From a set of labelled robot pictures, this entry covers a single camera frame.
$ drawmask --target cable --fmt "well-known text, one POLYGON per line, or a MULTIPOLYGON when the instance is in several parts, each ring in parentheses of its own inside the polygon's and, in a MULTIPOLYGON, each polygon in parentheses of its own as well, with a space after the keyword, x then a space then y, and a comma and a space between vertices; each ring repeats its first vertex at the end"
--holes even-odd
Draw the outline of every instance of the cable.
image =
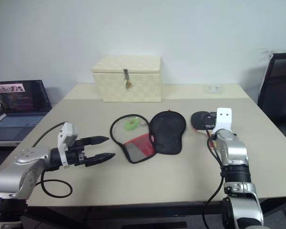
POLYGON ((209 203, 212 201, 212 199, 218 194, 218 192, 220 191, 222 185, 224 183, 224 177, 221 177, 221 181, 220 181, 220 184, 218 186, 218 188, 216 189, 216 191, 213 193, 213 195, 211 195, 211 197, 208 199, 208 201, 205 203, 203 209, 202 209, 202 219, 204 221, 204 225, 207 229, 210 229, 206 220, 205 220, 205 209, 206 209, 206 206, 209 205, 209 203))
POLYGON ((36 229, 42 222, 39 222, 33 229, 36 229))
MULTIPOLYGON (((47 133, 49 133, 51 130, 55 129, 56 127, 59 127, 59 126, 63 125, 64 123, 65 123, 65 122, 58 123, 57 125, 55 125, 55 126, 51 127, 50 129, 48 129, 46 132, 44 132, 44 133, 36 140, 36 142, 32 145, 32 147, 35 147, 35 146, 40 142, 40 140, 41 140, 44 136, 46 136, 47 133)), ((63 181, 63 180, 58 180, 58 179, 44 180, 44 174, 45 174, 45 172, 46 172, 46 170, 44 169, 44 170, 42 171, 42 173, 41 173, 40 182, 36 183, 35 187, 40 184, 40 185, 41 185, 41 188, 42 188, 42 190, 45 192, 45 194, 47 194, 48 196, 53 197, 53 198, 65 198, 65 197, 68 197, 69 195, 72 194, 73 188, 72 188, 72 186, 71 186, 68 182, 63 181), (45 182, 50 182, 50 181, 55 181, 55 182, 60 182, 60 183, 66 184, 66 185, 69 187, 70 192, 69 192, 67 195, 64 195, 64 196, 57 196, 57 195, 54 195, 54 194, 50 193, 49 191, 47 191, 46 187, 44 186, 44 183, 45 183, 45 182)))
MULTIPOLYGON (((218 164, 219 164, 219 166, 220 166, 220 168, 221 168, 221 167, 223 166, 223 163, 222 163, 221 160, 220 160, 220 157, 219 157, 219 155, 218 155, 218 152, 217 152, 217 150, 216 150, 216 147, 215 147, 215 145, 214 145, 214 143, 213 143, 213 141, 212 141, 212 139, 211 139, 211 135, 210 135, 210 133, 209 133, 208 129, 206 128, 206 125, 204 124, 204 121, 203 121, 203 117, 206 116, 206 115, 208 115, 209 117, 211 117, 209 114, 203 114, 203 115, 201 116, 201 122, 202 122, 202 124, 203 124, 203 126, 204 126, 204 129, 205 129, 205 131, 206 131, 206 134, 207 134, 207 136, 208 136, 208 140, 207 140, 206 144, 207 144, 207 147, 208 147, 210 153, 211 153, 212 156, 216 159, 216 161, 218 162, 218 164)), ((211 197, 207 200, 207 202, 204 204, 204 207, 203 207, 203 210, 202 210, 202 219, 203 219, 204 225, 205 225, 205 227, 206 227, 207 229, 210 229, 210 228, 209 228, 209 226, 208 226, 208 224, 207 224, 207 222, 206 222, 206 220, 205 220, 205 209, 206 209, 206 207, 209 205, 209 203, 212 201, 212 199, 218 194, 218 192, 220 191, 220 189, 221 189, 223 183, 224 183, 224 177, 221 177, 221 181, 220 181, 220 184, 219 184, 218 188, 217 188, 216 191, 211 195, 211 197)))
POLYGON ((32 147, 35 147, 39 142, 40 140, 47 134, 49 133, 51 130, 55 129, 56 127, 59 127, 60 125, 63 125, 65 122, 62 122, 62 123, 58 123, 57 125, 51 127, 50 129, 48 129, 46 132, 44 132, 37 140, 36 142, 32 145, 32 147))
POLYGON ((221 166, 221 161, 220 159, 213 153, 212 149, 210 148, 210 139, 208 138, 208 140, 206 141, 206 144, 208 146, 208 149, 210 151, 210 153, 213 155, 213 157, 216 159, 216 161, 218 162, 218 164, 221 166))
POLYGON ((44 174, 45 174, 45 172, 46 172, 46 170, 44 169, 44 170, 42 171, 42 173, 41 173, 40 182, 36 183, 35 187, 40 184, 40 185, 41 185, 41 188, 42 188, 42 190, 45 192, 45 194, 47 194, 48 196, 53 197, 53 198, 66 198, 66 197, 68 197, 68 196, 70 196, 70 195, 72 194, 73 188, 72 188, 72 186, 71 186, 68 182, 63 181, 63 180, 58 180, 58 179, 44 180, 44 174), (55 181, 55 182, 60 182, 60 183, 66 184, 66 185, 69 187, 70 192, 69 192, 67 195, 64 195, 64 196, 57 196, 57 195, 54 195, 54 194, 48 192, 48 190, 47 190, 46 187, 44 186, 44 183, 45 183, 45 182, 50 182, 50 181, 55 181))
POLYGON ((212 145, 212 147, 213 147, 213 150, 214 150, 214 152, 215 152, 215 154, 216 154, 216 157, 217 157, 217 159, 218 159, 217 162, 219 163, 220 166, 223 166, 223 164, 222 164, 222 162, 221 162, 221 160, 220 160, 220 157, 219 157, 219 155, 218 155, 218 152, 217 152, 217 150, 216 150, 216 147, 215 147, 215 145, 214 145, 214 143, 213 143, 213 141, 212 141, 211 135, 210 135, 208 129, 206 128, 205 124, 204 124, 203 117, 206 116, 206 115, 210 116, 209 114, 203 114, 203 115, 201 116, 201 122, 202 122, 202 124, 203 124, 203 126, 204 126, 204 129, 205 129, 205 131, 206 131, 206 135, 208 136, 208 139, 210 140, 210 143, 211 143, 211 145, 212 145))

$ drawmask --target black and red object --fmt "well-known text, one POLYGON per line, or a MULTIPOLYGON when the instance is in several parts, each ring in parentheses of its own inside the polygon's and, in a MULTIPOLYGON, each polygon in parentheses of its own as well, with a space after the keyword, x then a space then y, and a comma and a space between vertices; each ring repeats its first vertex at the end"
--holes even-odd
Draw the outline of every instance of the black and red object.
POLYGON ((194 130, 206 130, 206 129, 213 130, 216 124, 216 112, 208 112, 208 111, 195 112, 191 116, 191 124, 194 130))
POLYGON ((186 128, 185 118, 175 111, 156 114, 151 122, 151 135, 156 153, 176 155, 182 149, 182 135, 186 128))

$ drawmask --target beige table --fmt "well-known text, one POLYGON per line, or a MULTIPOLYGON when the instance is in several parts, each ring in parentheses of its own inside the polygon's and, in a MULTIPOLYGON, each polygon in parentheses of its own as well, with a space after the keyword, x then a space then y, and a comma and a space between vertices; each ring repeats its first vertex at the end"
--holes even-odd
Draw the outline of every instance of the beige table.
MULTIPOLYGON (((61 121, 76 125, 79 138, 109 136, 110 125, 122 115, 137 113, 151 120, 158 112, 170 109, 181 113, 187 121, 180 154, 157 154, 133 165, 112 140, 86 146, 87 156, 103 152, 116 153, 116 156, 92 167, 71 166, 46 173, 46 179, 69 182, 73 186, 73 194, 56 199, 36 187, 28 204, 108 206, 207 200, 219 184, 220 168, 207 150, 206 136, 191 128, 190 117, 197 111, 231 107, 232 130, 247 147, 252 182, 259 197, 286 197, 286 138, 238 85, 224 85, 222 94, 205 94, 203 88, 202 85, 164 86, 161 103, 130 104, 103 103, 98 99, 95 85, 77 85, 11 153, 0 169, 12 160, 17 151, 30 147, 44 131, 61 121), (193 93, 186 99, 182 91, 193 93)), ((46 135, 38 146, 57 147, 58 131, 56 129, 46 135)), ((47 187, 59 195, 68 192, 64 185, 57 183, 49 183, 47 187)), ((224 196, 221 190, 215 200, 224 196)))

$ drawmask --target office chair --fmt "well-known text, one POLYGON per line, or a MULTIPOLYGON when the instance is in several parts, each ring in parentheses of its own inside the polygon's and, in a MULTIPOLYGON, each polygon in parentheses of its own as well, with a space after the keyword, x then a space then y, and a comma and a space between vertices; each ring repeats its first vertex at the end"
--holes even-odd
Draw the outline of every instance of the office chair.
POLYGON ((286 53, 270 59, 257 105, 286 136, 286 53))

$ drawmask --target woven box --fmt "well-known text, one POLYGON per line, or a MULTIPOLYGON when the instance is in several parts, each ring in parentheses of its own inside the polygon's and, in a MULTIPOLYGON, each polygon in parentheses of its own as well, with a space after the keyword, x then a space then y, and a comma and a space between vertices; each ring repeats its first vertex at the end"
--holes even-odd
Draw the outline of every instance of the woven box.
POLYGON ((92 72, 104 102, 161 102, 160 66, 156 56, 107 56, 92 72))

